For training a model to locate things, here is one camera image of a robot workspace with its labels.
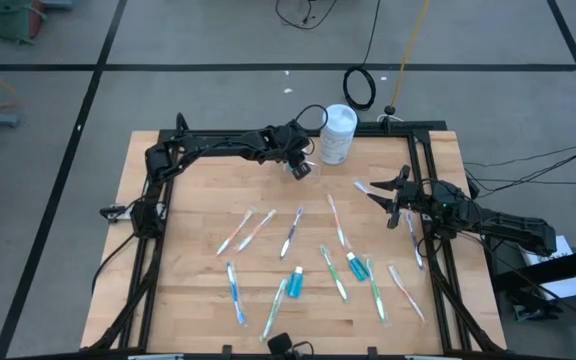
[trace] wooden tabletop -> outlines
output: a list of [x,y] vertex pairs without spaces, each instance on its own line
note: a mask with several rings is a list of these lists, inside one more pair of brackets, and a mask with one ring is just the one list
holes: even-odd
[[[467,189],[455,133],[431,132],[431,139],[439,178]],[[118,203],[139,196],[145,177],[143,154],[156,140],[157,132],[133,133]],[[418,150],[423,164],[423,150],[420,146]],[[148,351],[219,353],[222,345],[230,344],[235,353],[267,353],[259,336],[274,295],[281,280],[288,278],[296,266],[302,266],[302,296],[284,299],[271,337],[287,332],[295,343],[310,341],[318,354],[365,354],[368,346],[376,346],[380,354],[441,353],[431,280],[427,269],[417,268],[407,226],[388,229],[384,211],[353,186],[355,180],[364,184],[391,180],[404,164],[410,164],[409,158],[405,139],[355,138],[344,164],[323,166],[319,176],[315,170],[301,181],[275,163],[259,166],[240,158],[198,160],[175,180]],[[350,272],[327,193],[335,199],[354,252],[374,261],[390,326],[379,322],[370,282],[360,283]],[[304,215],[294,244],[280,261],[281,246],[299,206],[304,208]],[[217,248],[250,208],[256,210],[255,215],[234,244],[217,257]],[[277,209],[277,215],[246,249],[236,253],[235,246],[271,209]],[[419,217],[414,219],[421,234]],[[131,232],[129,221],[111,225],[103,257]],[[348,291],[349,304],[344,304],[337,292],[319,250],[322,244],[328,247]],[[135,250],[136,241],[101,273],[82,346],[97,340],[124,305]],[[453,253],[466,307],[489,336],[505,347],[482,247],[458,237],[453,240]],[[235,318],[227,261],[236,265],[246,327]],[[427,324],[420,321],[397,289],[387,270],[391,263],[396,265]],[[449,303],[445,303],[452,314]],[[140,320],[141,309],[136,315],[133,344]],[[454,321],[450,325],[453,347],[458,347]]]

